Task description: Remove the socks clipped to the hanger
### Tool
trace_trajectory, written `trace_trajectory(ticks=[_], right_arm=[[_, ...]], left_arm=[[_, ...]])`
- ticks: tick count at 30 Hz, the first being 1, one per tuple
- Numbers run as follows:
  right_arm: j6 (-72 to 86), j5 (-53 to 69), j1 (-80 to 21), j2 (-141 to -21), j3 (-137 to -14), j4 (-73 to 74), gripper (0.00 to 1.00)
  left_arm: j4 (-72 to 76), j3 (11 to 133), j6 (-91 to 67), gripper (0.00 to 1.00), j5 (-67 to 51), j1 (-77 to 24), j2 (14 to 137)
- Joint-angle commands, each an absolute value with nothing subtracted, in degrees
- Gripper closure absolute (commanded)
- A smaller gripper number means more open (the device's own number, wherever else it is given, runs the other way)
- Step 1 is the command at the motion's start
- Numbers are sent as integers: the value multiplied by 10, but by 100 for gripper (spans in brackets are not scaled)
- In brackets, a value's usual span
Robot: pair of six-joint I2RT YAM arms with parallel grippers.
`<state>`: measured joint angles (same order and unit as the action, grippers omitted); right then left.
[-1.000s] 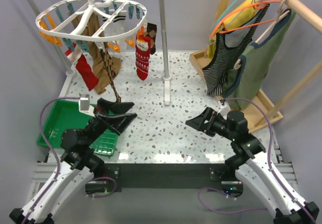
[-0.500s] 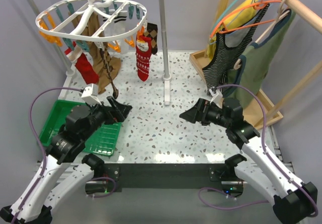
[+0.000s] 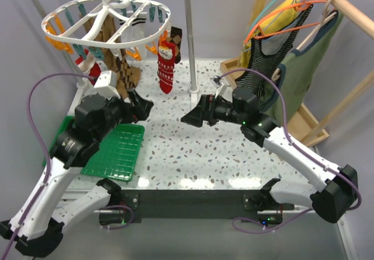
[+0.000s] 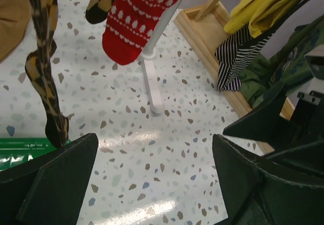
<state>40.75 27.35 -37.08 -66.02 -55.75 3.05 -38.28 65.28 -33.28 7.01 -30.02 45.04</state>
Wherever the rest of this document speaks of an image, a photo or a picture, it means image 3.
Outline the brown argyle sock front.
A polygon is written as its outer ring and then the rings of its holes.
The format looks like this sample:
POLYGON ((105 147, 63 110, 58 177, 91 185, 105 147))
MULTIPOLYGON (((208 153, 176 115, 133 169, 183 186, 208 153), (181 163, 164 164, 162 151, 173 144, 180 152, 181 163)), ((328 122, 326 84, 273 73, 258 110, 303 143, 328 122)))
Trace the brown argyle sock front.
POLYGON ((122 58, 113 58, 113 71, 117 73, 116 89, 119 95, 126 99, 128 90, 135 89, 140 81, 141 72, 139 67, 129 65, 126 60, 125 49, 121 49, 122 58))

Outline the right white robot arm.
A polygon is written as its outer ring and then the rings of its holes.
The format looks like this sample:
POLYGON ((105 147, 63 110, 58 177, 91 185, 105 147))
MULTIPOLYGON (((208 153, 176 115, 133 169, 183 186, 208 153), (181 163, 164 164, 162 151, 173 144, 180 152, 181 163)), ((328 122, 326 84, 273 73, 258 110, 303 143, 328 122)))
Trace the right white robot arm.
POLYGON ((350 165, 341 167, 330 162, 300 144, 260 111, 259 100, 250 89, 234 89, 231 101, 218 94, 202 95, 198 104, 181 117, 181 122, 198 128, 219 121, 240 125, 247 140, 279 156, 307 179, 307 184, 269 181, 260 195, 263 207, 274 209, 284 203, 303 206, 336 223, 346 211, 361 204, 357 171, 350 165))

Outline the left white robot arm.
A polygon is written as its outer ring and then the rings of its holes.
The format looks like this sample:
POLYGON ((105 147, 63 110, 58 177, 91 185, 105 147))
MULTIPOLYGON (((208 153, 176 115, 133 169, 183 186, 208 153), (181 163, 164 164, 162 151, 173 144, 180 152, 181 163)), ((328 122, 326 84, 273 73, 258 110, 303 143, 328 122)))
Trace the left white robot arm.
POLYGON ((66 189, 99 151, 102 140, 119 124, 147 120, 154 106, 135 90, 129 102, 113 96, 82 98, 75 108, 72 124, 47 153, 43 173, 18 213, 1 222, 1 236, 24 256, 44 258, 61 243, 64 233, 91 212, 120 206, 121 187, 108 178, 101 179, 85 195, 57 208, 66 189))

